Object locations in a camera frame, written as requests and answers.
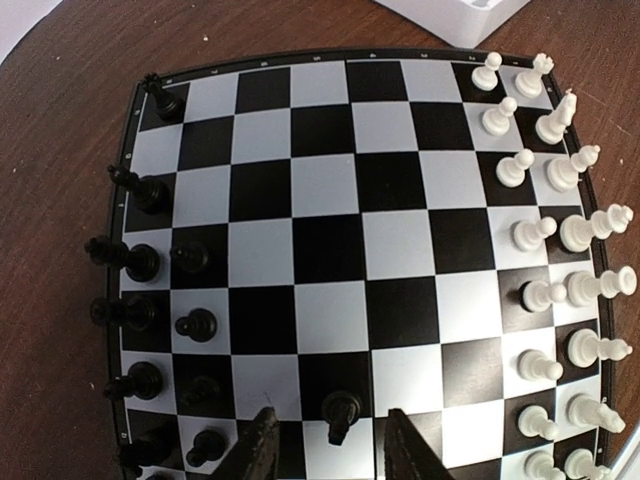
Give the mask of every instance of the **chessboard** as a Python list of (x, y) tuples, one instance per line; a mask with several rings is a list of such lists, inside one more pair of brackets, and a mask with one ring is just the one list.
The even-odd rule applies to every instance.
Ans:
[[(116, 165), (154, 176), (172, 197), (172, 208), (148, 215), (117, 187), (109, 213), (113, 242), (160, 256), (148, 282), (107, 270), (107, 299), (140, 295), (160, 311), (150, 331), (106, 328), (111, 378), (137, 362), (164, 378), (151, 400), (113, 402), (120, 446), (160, 427), (175, 438), (142, 478), (207, 478), (219, 461), (186, 461), (196, 434), (215, 429), (232, 445), (268, 405), (281, 422), (281, 480), (384, 478), (392, 408), (458, 480), (525, 478), (535, 451), (559, 468), (578, 448), (607, 463), (608, 432), (573, 425), (567, 404), (584, 393), (613, 407), (612, 367), (576, 367), (567, 339), (585, 328), (613, 338), (610, 301), (532, 313), (520, 300), (533, 280), (601, 274), (602, 242), (570, 253), (556, 234), (524, 253), (510, 236), (520, 220), (560, 224), (596, 210), (588, 173), (565, 193), (545, 175), (549, 160), (579, 150), (578, 138), (572, 128), (557, 145), (537, 136), (536, 120), (563, 91), (546, 75), (540, 96), (521, 95), (514, 79), (531, 59), (504, 55), (497, 87), (476, 88), (472, 71), (486, 55), (327, 50), (161, 75), (186, 102), (170, 120), (136, 86)], [(518, 101), (511, 128), (489, 135), (482, 114), (505, 96)], [(521, 186), (506, 188), (496, 165), (523, 148), (535, 162)], [(195, 274), (170, 260), (173, 245), (194, 241), (212, 257)], [(205, 342), (176, 332), (196, 308), (217, 319)], [(522, 379), (516, 359), (530, 349), (557, 359), (564, 375)], [(215, 379), (219, 395), (186, 405), (199, 376)], [(362, 401), (340, 447), (328, 444), (321, 412), (335, 390)], [(555, 441), (520, 433), (530, 405), (555, 420)]]

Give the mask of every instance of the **black chess piece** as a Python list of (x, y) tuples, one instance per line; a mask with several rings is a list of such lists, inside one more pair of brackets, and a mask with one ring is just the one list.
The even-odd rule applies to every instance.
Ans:
[(195, 407), (196, 405), (214, 400), (220, 396), (220, 385), (213, 378), (204, 375), (195, 377), (182, 395), (180, 395), (180, 403), (186, 407)]
[(159, 317), (155, 302), (144, 295), (134, 295), (126, 302), (121, 299), (94, 298), (89, 309), (91, 320), (98, 326), (127, 326), (138, 332), (149, 330)]
[(160, 256), (149, 245), (140, 244), (129, 249), (122, 242), (114, 243), (108, 237), (100, 236), (90, 238), (84, 244), (84, 251), (96, 265), (124, 268), (136, 282), (153, 280), (160, 270)]
[(171, 192), (166, 183), (151, 175), (138, 177), (124, 165), (109, 165), (109, 178), (133, 197), (134, 206), (149, 215), (171, 210)]
[(103, 395), (112, 402), (134, 395), (141, 400), (151, 400), (160, 394), (163, 386), (158, 367), (149, 362), (138, 362), (131, 365), (127, 375), (107, 383)]
[(194, 342), (208, 342), (218, 331), (215, 315), (204, 308), (195, 308), (186, 317), (176, 320), (176, 332)]
[(194, 468), (205, 462), (220, 460), (227, 450), (227, 439), (215, 430), (203, 430), (193, 439), (193, 448), (187, 452), (187, 463)]
[(206, 270), (211, 261), (207, 247), (195, 241), (174, 245), (171, 247), (170, 255), (175, 266), (192, 275)]
[(118, 460), (123, 469), (140, 477), (140, 467), (150, 467), (164, 462), (171, 455), (176, 442), (177, 439), (170, 434), (169, 425), (163, 425), (120, 447)]
[(342, 445), (349, 428), (360, 418), (362, 403), (355, 395), (337, 391), (322, 402), (322, 416), (329, 424), (329, 443)]
[(185, 101), (175, 93), (162, 88), (162, 80), (157, 73), (149, 73), (142, 81), (142, 88), (153, 95), (156, 113), (163, 120), (171, 120), (182, 114)]

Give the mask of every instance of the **white pawn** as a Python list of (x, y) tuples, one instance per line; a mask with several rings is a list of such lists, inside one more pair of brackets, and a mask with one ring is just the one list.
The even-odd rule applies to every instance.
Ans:
[(564, 131), (571, 125), (573, 115), (576, 113), (577, 102), (578, 97), (569, 89), (553, 112), (543, 115), (536, 121), (536, 132), (543, 142), (555, 145), (562, 141)]
[(563, 155), (554, 158), (547, 167), (549, 183), (559, 192), (566, 192), (578, 186), (579, 173), (583, 173), (598, 161), (600, 147), (585, 145), (571, 157)]
[(531, 480), (566, 480), (567, 476), (553, 466), (553, 456), (547, 452), (532, 453), (524, 462), (524, 473)]
[(560, 225), (562, 244), (572, 252), (584, 252), (591, 245), (593, 237), (606, 240), (611, 233), (623, 233), (633, 220), (633, 210), (618, 204), (607, 211), (593, 212), (589, 220), (580, 215), (567, 217)]
[(509, 131), (510, 118), (518, 109), (513, 97), (504, 97), (497, 107), (490, 108), (482, 115), (482, 125), (491, 135), (499, 137)]
[(551, 304), (563, 302), (567, 289), (561, 283), (549, 285), (542, 280), (529, 282), (522, 292), (522, 301), (531, 312), (544, 312)]
[(531, 405), (524, 409), (518, 417), (518, 429), (529, 438), (540, 436), (553, 441), (560, 435), (558, 424), (549, 420), (549, 414), (539, 405)]
[(626, 427), (618, 412), (584, 394), (569, 401), (567, 417), (576, 427), (601, 427), (613, 433)]
[(587, 480), (609, 480), (611, 470), (604, 465), (596, 466), (593, 454), (585, 449), (574, 450), (564, 463), (564, 470), (569, 478), (586, 478)]
[(525, 380), (558, 380), (564, 369), (540, 350), (527, 350), (518, 358), (518, 375)]
[(557, 229), (558, 224), (552, 217), (544, 217), (537, 222), (522, 220), (513, 227), (513, 242), (523, 252), (537, 250)]
[(542, 75), (547, 75), (553, 69), (553, 60), (544, 53), (539, 53), (533, 59), (533, 68), (519, 73), (516, 77), (516, 88), (528, 98), (536, 98), (542, 93)]
[(498, 75), (496, 72), (502, 65), (502, 56), (498, 52), (491, 52), (487, 55), (484, 65), (473, 70), (471, 80), (480, 90), (489, 92), (498, 85)]
[(522, 185), (525, 179), (524, 172), (533, 165), (534, 160), (533, 152), (525, 148), (514, 157), (504, 157), (500, 160), (496, 167), (496, 176), (505, 187), (514, 188)]
[(593, 365), (597, 359), (618, 362), (633, 352), (633, 348), (624, 340), (600, 340), (598, 334), (588, 328), (571, 335), (568, 350), (571, 363), (581, 368)]
[(576, 307), (586, 307), (598, 295), (614, 298), (618, 293), (633, 295), (638, 287), (638, 277), (633, 268), (622, 267), (618, 272), (607, 270), (595, 278), (586, 270), (572, 273), (567, 282), (569, 300)]

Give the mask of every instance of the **wooden table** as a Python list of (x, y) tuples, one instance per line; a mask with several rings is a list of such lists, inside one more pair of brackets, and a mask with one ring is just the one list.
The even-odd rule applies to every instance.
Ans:
[[(600, 205), (640, 210), (640, 4), (534, 0), (481, 48), (555, 59), (577, 93)], [(118, 478), (103, 333), (87, 318), (103, 271), (82, 252), (104, 232), (127, 101), (148, 71), (245, 55), (442, 41), (369, 0), (66, 0), (0, 67), (0, 458), (3, 478)], [(607, 241), (640, 266), (640, 222)], [(640, 347), (640, 294), (615, 300), (619, 336)], [(627, 429), (640, 417), (640, 353), (617, 368)]]

